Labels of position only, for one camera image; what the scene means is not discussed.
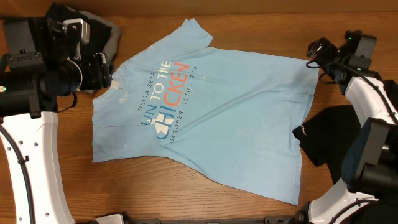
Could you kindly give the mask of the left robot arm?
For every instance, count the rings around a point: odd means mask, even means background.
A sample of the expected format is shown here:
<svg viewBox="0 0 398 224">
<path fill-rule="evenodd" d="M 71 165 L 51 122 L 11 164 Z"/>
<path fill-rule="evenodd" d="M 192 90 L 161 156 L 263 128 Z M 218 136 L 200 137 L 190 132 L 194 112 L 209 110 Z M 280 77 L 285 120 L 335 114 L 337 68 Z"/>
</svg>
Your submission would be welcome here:
<svg viewBox="0 0 398 224">
<path fill-rule="evenodd" d="M 81 19 L 12 18 L 3 22 L 9 53 L 1 58 L 1 141 L 18 223 L 73 223 L 57 151 L 60 96 L 111 83 L 105 54 L 81 47 L 90 26 Z"/>
</svg>

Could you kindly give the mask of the light blue printed t-shirt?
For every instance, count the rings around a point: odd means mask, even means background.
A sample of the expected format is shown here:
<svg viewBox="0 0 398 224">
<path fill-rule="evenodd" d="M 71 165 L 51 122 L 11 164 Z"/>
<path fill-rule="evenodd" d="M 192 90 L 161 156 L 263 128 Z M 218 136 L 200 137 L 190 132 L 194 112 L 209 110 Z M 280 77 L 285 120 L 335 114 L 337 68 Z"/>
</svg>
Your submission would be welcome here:
<svg viewBox="0 0 398 224">
<path fill-rule="evenodd" d="M 217 183 L 297 205 L 318 71 L 304 60 L 217 49 L 188 19 L 131 57 L 93 102 L 93 161 L 180 162 Z"/>
</svg>

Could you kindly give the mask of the folded blue jeans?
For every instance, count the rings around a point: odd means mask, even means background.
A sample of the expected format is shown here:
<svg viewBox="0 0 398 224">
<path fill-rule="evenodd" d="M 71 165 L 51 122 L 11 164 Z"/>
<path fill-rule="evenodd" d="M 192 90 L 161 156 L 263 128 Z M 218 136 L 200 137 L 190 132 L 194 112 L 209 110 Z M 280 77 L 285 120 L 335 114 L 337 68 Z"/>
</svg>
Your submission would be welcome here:
<svg viewBox="0 0 398 224">
<path fill-rule="evenodd" d="M 77 89 L 77 91 L 87 94 L 94 94 L 96 92 L 96 90 L 81 90 L 81 89 Z"/>
</svg>

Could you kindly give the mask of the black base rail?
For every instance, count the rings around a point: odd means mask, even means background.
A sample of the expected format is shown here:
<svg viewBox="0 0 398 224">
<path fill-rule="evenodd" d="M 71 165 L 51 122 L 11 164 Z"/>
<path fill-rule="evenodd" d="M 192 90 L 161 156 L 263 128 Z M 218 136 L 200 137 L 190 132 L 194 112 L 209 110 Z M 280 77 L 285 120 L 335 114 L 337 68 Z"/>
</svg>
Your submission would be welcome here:
<svg viewBox="0 0 398 224">
<path fill-rule="evenodd" d="M 160 220 L 132 219 L 126 212 L 112 213 L 96 217 L 88 223 L 120 223 L 120 224 L 309 224 L 308 215 L 298 212 L 294 216 L 266 216 L 264 218 L 248 219 L 207 219 L 207 220 Z"/>
</svg>

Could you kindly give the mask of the folded black garment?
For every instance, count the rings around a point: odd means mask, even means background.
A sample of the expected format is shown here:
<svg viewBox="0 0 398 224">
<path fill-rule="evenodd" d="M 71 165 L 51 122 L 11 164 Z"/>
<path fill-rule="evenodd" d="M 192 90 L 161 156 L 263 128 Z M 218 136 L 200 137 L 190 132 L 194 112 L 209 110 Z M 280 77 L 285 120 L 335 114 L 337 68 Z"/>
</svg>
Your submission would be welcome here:
<svg viewBox="0 0 398 224">
<path fill-rule="evenodd" d="M 89 19 L 87 16 L 79 13 L 79 11 L 55 2 L 51 4 L 45 13 L 45 18 L 53 22 L 61 23 L 61 32 L 65 35 L 68 45 L 72 48 L 72 52 L 68 56 L 70 59 L 82 63 L 94 55 L 99 55 L 107 62 L 111 60 L 103 53 L 103 48 L 110 36 L 110 26 L 94 19 Z M 64 20 L 76 18 L 82 18 L 90 25 L 90 41 L 86 45 L 80 43 L 77 31 L 73 30 L 71 26 L 63 23 Z"/>
</svg>

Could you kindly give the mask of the folded grey garment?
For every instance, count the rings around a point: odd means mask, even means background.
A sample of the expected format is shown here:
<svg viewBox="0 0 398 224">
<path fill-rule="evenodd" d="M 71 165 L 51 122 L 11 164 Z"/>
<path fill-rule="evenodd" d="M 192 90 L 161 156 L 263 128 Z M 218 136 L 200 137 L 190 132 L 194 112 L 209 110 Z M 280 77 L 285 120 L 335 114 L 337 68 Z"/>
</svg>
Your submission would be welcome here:
<svg viewBox="0 0 398 224">
<path fill-rule="evenodd" d="M 107 21 L 106 19 L 92 14 L 88 11 L 79 11 L 79 13 L 87 16 L 89 19 L 94 19 L 111 27 L 110 36 L 103 48 L 103 53 L 105 53 L 106 56 L 112 60 L 118 51 L 119 40 L 121 37 L 121 28 L 115 23 Z"/>
</svg>

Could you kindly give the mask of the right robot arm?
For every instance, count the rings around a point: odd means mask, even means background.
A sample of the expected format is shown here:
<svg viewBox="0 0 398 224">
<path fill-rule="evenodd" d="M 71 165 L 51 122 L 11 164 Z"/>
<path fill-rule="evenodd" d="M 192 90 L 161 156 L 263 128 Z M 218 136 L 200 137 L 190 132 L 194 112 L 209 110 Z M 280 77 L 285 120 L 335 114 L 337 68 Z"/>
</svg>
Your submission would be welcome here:
<svg viewBox="0 0 398 224">
<path fill-rule="evenodd" d="M 397 110 L 382 78 L 370 70 L 377 39 L 347 30 L 336 47 L 322 37 L 308 46 L 308 68 L 320 68 L 351 102 L 361 129 L 346 153 L 341 177 L 290 223 L 341 223 L 359 209 L 397 195 Z"/>
</svg>

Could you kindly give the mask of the black garment at right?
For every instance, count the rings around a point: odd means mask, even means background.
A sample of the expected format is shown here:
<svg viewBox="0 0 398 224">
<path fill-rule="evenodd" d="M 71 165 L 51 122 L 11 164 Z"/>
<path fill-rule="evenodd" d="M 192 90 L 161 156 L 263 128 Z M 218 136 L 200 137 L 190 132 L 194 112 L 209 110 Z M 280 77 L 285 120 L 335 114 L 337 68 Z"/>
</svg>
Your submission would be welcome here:
<svg viewBox="0 0 398 224">
<path fill-rule="evenodd" d="M 328 107 L 292 132 L 315 166 L 328 165 L 332 180 L 341 177 L 343 159 L 360 132 L 352 105 Z M 386 195 L 348 217 L 344 223 L 397 224 L 397 195 Z"/>
</svg>

